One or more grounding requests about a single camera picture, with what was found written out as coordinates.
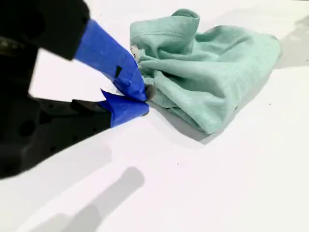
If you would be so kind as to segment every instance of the crumpled cloth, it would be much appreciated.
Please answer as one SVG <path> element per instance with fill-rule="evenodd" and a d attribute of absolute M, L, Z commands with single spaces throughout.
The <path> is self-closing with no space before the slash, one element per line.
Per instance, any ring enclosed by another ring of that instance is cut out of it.
<path fill-rule="evenodd" d="M 181 9 L 135 22 L 130 44 L 152 101 L 207 134 L 219 131 L 244 96 L 267 78 L 281 47 L 271 35 L 234 26 L 198 33 L 200 17 Z"/>

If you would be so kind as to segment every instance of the white background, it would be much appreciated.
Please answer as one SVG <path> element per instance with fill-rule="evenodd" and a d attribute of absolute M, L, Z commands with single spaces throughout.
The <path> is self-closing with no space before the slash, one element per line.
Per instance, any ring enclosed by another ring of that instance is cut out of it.
<path fill-rule="evenodd" d="M 216 135 L 152 104 L 149 115 L 0 181 L 0 231 L 309 231 L 309 3 L 88 3 L 127 49 L 130 23 L 185 7 L 201 15 L 200 31 L 223 24 L 271 33 L 283 55 L 260 93 Z M 30 93 L 99 101 L 100 87 L 114 91 L 99 72 L 41 51 Z"/>

